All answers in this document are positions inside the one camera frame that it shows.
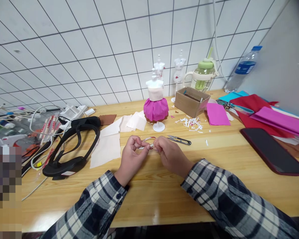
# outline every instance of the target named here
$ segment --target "plaid shirt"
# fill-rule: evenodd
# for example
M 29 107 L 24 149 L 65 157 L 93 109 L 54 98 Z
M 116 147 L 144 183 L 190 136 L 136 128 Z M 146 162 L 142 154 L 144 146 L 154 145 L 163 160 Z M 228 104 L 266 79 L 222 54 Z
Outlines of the plaid shirt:
M 289 216 L 205 159 L 195 164 L 181 186 L 234 238 L 299 238 L 297 224 Z M 41 239 L 104 237 L 127 190 L 107 171 Z

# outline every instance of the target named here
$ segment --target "straw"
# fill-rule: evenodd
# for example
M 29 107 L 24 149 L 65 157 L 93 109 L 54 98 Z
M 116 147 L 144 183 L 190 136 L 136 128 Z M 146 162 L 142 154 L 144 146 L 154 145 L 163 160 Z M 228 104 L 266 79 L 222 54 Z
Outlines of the straw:
M 209 54 L 208 54 L 208 57 L 207 57 L 208 59 L 210 58 L 212 52 L 213 52 L 213 47 L 211 47 L 210 50 L 209 50 Z

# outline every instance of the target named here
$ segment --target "hand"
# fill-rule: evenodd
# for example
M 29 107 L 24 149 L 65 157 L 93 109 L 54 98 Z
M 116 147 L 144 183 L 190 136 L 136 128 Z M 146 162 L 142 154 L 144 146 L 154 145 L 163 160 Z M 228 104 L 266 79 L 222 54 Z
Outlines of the hand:
M 165 168 L 186 178 L 194 163 L 189 161 L 178 144 L 160 136 L 154 141 L 154 149 L 159 153 Z
M 144 147 L 140 154 L 135 153 L 135 150 Z M 142 163 L 146 159 L 150 151 L 150 144 L 141 141 L 140 137 L 131 135 L 122 152 L 121 165 L 114 174 L 117 181 L 125 187 L 132 177 L 138 172 Z

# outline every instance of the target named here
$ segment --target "white mannequin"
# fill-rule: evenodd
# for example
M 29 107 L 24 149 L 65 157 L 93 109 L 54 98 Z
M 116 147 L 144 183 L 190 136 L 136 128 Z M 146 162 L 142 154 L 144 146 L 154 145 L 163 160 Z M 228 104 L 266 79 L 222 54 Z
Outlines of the white mannequin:
M 164 66 L 165 63 L 160 61 L 160 55 L 158 55 L 158 60 L 154 64 L 154 69 L 155 69 L 156 77 L 159 80 L 163 80 L 162 74 L 163 74 Z
M 153 71 L 152 79 L 146 82 L 147 87 L 152 89 L 163 88 L 164 81 L 157 79 L 155 68 L 153 68 L 152 71 Z M 156 132 L 162 132 L 164 129 L 165 129 L 165 125 L 162 122 L 157 121 L 155 124 L 153 124 L 153 130 Z
M 160 88 L 163 87 L 164 81 L 158 80 L 156 73 L 155 73 L 155 68 L 152 69 L 152 79 L 146 82 L 146 85 L 148 88 Z
M 180 50 L 179 58 L 174 60 L 174 62 L 175 62 L 175 73 L 174 73 L 173 81 L 174 81 L 174 83 L 176 83 L 175 95 L 176 95 L 176 91 L 179 89 L 180 83 L 183 80 L 183 78 L 181 77 L 181 74 L 182 74 L 182 69 L 183 69 L 183 67 L 185 65 L 185 62 L 186 62 L 186 59 L 183 58 L 182 53 L 183 53 L 183 50 Z M 175 97 L 173 97 L 171 99 L 171 101 L 173 103 L 175 103 Z

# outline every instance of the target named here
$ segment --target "wooden table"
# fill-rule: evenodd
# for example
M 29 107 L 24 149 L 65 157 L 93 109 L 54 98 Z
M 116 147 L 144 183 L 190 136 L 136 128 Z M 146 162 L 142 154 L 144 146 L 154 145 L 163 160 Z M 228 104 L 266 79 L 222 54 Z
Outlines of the wooden table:
M 225 93 L 222 90 L 208 92 L 213 99 Z M 175 113 L 171 97 L 167 97 L 169 112 L 175 118 L 164 121 L 165 130 L 157 133 L 151 124 L 145 130 L 121 133 L 121 150 L 130 135 L 141 139 L 149 136 L 167 136 L 168 134 L 188 139 L 191 146 L 179 144 L 185 155 L 193 162 L 206 158 L 211 163 L 236 174 L 253 192 L 259 194 L 291 217 L 299 216 L 299 177 L 280 176 L 273 173 L 239 133 L 244 126 L 238 121 L 231 126 L 211 126 L 204 114 L 200 115 L 203 134 L 188 131 L 176 120 L 185 115 Z M 94 107 L 95 116 L 104 114 L 123 115 L 142 111 L 144 101 Z M 61 160 L 84 155 L 94 139 L 94 132 L 82 133 L 82 144 L 74 153 Z M 76 138 L 66 145 L 72 149 Z M 121 159 L 114 159 L 97 168 L 89 169 L 90 163 L 77 174 L 61 181 L 48 178 L 30 197 L 22 202 L 22 231 L 46 231 L 73 204 L 77 202 L 84 188 L 107 170 L 117 170 Z M 30 170 L 22 179 L 22 197 L 28 195 L 42 180 L 35 170 Z M 182 178 L 167 171 L 155 151 L 150 151 L 147 161 L 132 179 L 130 190 L 116 214 L 111 227 L 142 225 L 177 224 L 210 222 L 213 218 L 200 207 L 181 187 Z

